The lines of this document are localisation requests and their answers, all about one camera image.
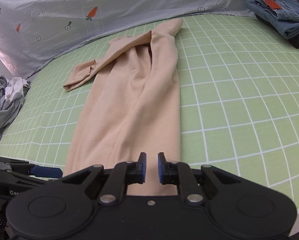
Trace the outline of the folded blue jeans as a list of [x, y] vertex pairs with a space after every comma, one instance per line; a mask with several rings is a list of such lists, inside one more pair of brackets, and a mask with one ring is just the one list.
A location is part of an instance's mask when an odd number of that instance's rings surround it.
[[284, 38], [299, 35], [299, 3], [296, 0], [247, 0], [246, 6]]

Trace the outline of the grey carrot-print sheet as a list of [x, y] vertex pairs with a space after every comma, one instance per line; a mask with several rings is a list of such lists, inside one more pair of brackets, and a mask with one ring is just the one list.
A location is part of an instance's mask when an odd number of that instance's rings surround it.
[[0, 60], [30, 77], [88, 40], [198, 13], [250, 16], [246, 0], [0, 0]]

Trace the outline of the grey and white clothes pile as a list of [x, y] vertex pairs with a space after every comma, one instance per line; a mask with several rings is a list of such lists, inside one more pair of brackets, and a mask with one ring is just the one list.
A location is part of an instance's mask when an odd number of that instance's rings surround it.
[[0, 136], [17, 117], [30, 88], [31, 82], [27, 79], [13, 77], [8, 80], [0, 76]]

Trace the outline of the beige long-sleeve shirt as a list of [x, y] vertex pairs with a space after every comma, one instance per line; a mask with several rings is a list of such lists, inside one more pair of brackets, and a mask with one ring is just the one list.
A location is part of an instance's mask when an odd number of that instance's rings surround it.
[[109, 41], [103, 58], [78, 64], [66, 91], [92, 81], [71, 139], [64, 174], [94, 164], [113, 168], [147, 155], [146, 180], [127, 189], [134, 196], [172, 196], [162, 185], [158, 154], [180, 161], [180, 83], [175, 36], [183, 24], [175, 18], [144, 34]]

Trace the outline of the folded black garment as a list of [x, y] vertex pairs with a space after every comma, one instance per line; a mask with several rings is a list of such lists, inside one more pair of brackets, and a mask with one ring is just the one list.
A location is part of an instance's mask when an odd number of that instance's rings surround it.
[[271, 29], [276, 30], [283, 38], [288, 40], [296, 49], [299, 49], [299, 23], [286, 22], [282, 24], [275, 23], [272, 25], [270, 22], [264, 20], [256, 15], [256, 18], [269, 26]]

